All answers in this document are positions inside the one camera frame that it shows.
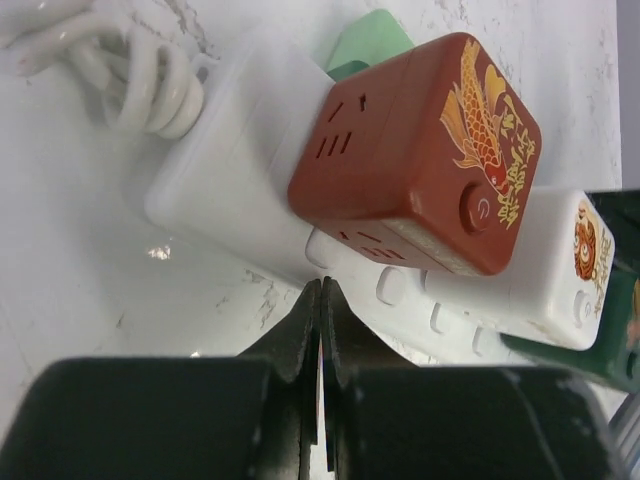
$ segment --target koi fish illustration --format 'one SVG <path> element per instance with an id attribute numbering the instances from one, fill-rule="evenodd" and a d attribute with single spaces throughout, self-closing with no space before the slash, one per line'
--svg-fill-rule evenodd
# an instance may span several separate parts
<path id="1" fill-rule="evenodd" d="M 460 87 L 454 82 L 449 90 L 440 121 L 451 136 L 462 160 L 453 161 L 460 168 L 481 168 L 498 195 L 506 196 L 511 188 L 498 134 L 502 115 L 496 115 L 496 103 L 506 84 L 493 65 L 485 71 L 484 89 L 476 74 L 480 44 L 467 40 L 460 59 Z"/>

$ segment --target white power cord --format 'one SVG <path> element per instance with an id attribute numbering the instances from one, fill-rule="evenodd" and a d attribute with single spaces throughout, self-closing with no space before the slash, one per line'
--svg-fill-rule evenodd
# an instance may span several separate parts
<path id="1" fill-rule="evenodd" d="M 202 85 L 178 47 L 133 26 L 121 32 L 93 0 L 1 0 L 0 48 L 18 75 L 31 76 L 65 55 L 102 92 L 107 123 L 126 132 L 175 139 L 204 103 Z"/>

